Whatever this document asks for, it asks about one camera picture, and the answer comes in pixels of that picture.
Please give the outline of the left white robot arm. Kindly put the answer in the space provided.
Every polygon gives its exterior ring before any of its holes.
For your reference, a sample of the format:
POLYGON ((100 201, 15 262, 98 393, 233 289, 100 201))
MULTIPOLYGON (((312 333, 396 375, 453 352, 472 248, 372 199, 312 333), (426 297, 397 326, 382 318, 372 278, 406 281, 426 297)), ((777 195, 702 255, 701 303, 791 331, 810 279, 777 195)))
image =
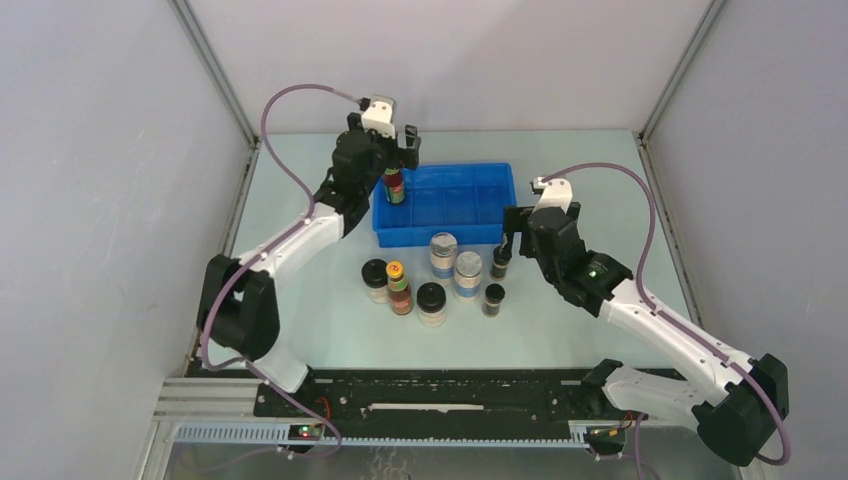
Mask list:
POLYGON ((282 339, 277 289, 319 252, 349 235, 370 207, 375 187, 388 169, 419 165, 421 137, 408 125, 404 139, 365 115, 351 113, 348 129, 332 152, 332 164, 304 213, 271 239, 238 257, 219 254, 206 267, 198 309, 200 355, 206 369, 208 346, 235 352, 235 361, 279 387, 277 402, 292 416, 304 416, 316 403, 315 388, 304 382, 309 366, 282 339))

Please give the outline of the red sauce bottle yellow cap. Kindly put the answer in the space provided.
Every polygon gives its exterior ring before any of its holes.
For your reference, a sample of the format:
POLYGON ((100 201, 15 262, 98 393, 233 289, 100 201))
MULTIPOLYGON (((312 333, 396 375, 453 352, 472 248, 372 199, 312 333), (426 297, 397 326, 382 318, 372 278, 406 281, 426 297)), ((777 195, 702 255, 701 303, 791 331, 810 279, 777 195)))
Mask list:
POLYGON ((412 291, 403 264, 399 261, 389 262, 386 274, 392 312, 400 316, 409 314, 413 309, 412 291))

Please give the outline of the red sauce bottle green label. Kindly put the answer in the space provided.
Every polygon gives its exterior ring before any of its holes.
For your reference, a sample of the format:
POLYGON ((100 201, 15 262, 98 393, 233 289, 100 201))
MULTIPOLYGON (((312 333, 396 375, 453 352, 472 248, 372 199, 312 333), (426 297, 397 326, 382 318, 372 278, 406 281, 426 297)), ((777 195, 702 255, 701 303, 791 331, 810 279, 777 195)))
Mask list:
POLYGON ((383 184, 389 204, 399 205, 405 201, 406 190, 404 174, 401 169, 386 169, 383 174, 383 184))

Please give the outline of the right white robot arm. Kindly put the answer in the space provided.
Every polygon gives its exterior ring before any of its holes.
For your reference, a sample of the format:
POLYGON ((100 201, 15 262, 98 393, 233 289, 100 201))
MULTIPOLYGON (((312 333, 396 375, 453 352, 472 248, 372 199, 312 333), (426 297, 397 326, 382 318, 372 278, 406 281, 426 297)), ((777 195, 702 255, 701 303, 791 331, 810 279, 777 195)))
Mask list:
POLYGON ((636 411, 695 432, 736 466, 779 466, 791 457, 785 425, 788 370, 771 354, 755 359, 687 322, 651 296, 630 269, 586 248, 577 229, 580 205, 508 206, 497 260, 535 260, 544 280, 569 304, 629 333, 663 354, 681 379, 656 376, 606 359, 584 378, 585 411, 606 418, 636 411))

